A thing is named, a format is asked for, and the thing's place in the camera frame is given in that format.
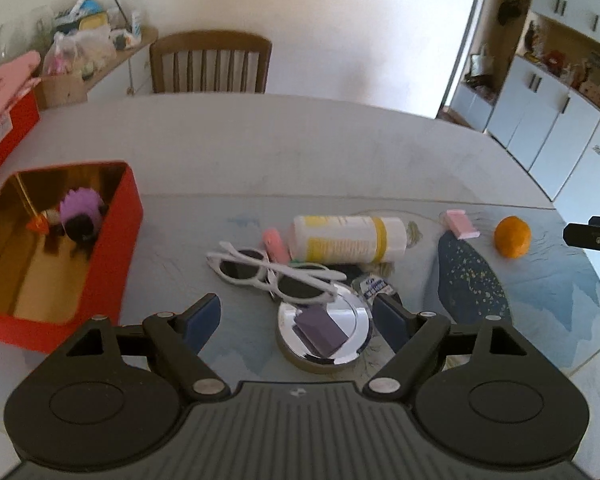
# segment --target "white sunglasses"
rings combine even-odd
[[[346,280],[346,274],[320,264],[289,267],[269,261],[265,251],[235,249],[220,242],[227,253],[207,253],[206,262],[218,276],[233,285],[251,285],[275,294],[287,303],[330,303],[338,295],[333,282]]]

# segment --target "wooden chair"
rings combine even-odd
[[[187,52],[187,92],[207,92],[207,52],[215,50],[216,55],[213,62],[214,79],[213,92],[224,91],[221,85],[221,74],[226,71],[226,91],[234,91],[234,74],[236,63],[236,52],[238,63],[242,58],[240,69],[240,92],[247,91],[249,80],[249,54],[258,54],[258,69],[255,79],[255,92],[264,93],[267,85],[267,72],[269,71],[269,58],[271,56],[271,42],[267,38],[247,32],[233,30],[193,30],[191,32],[180,32],[160,38],[150,47],[151,76],[154,84],[154,93],[165,92],[165,81],[163,72],[163,57],[173,54],[173,91],[181,92],[180,89],[180,61],[178,54]],[[228,51],[227,67],[222,67],[222,52]],[[200,62],[199,89],[193,88],[193,53],[202,52]]]

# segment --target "orange toy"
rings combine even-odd
[[[531,228],[517,216],[508,216],[496,227],[493,243],[505,258],[519,258],[531,246]]]

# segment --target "dining table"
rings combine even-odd
[[[574,462],[600,478],[600,280],[586,254],[562,240],[564,221],[552,203],[496,140],[351,102],[138,96],[41,112],[1,166],[0,187],[17,171],[106,160],[129,164],[144,209],[120,324],[182,312],[204,294],[217,294],[221,322],[200,357],[231,388],[240,381],[362,386],[394,353],[374,332],[349,367],[327,374],[296,367],[276,342],[272,297],[224,282],[207,265],[205,254],[220,241],[259,247],[264,230],[277,228],[285,237],[298,215],[398,217],[418,233],[387,277],[403,305],[480,321],[488,306],[453,312],[440,300],[443,214],[464,210],[480,231],[468,242],[502,285],[513,326],[584,394],[590,422]],[[531,228],[531,247],[521,258],[504,258],[494,247],[494,230],[508,216]],[[0,476],[18,462],[4,429],[4,404],[44,358],[0,343]]]

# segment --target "cardboard box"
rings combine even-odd
[[[33,91],[22,97],[0,118],[0,166],[40,120]]]
[[[89,251],[26,228],[70,189],[95,189],[109,209]],[[126,162],[21,171],[0,189],[0,341],[53,351],[96,314],[118,322],[142,205]]]

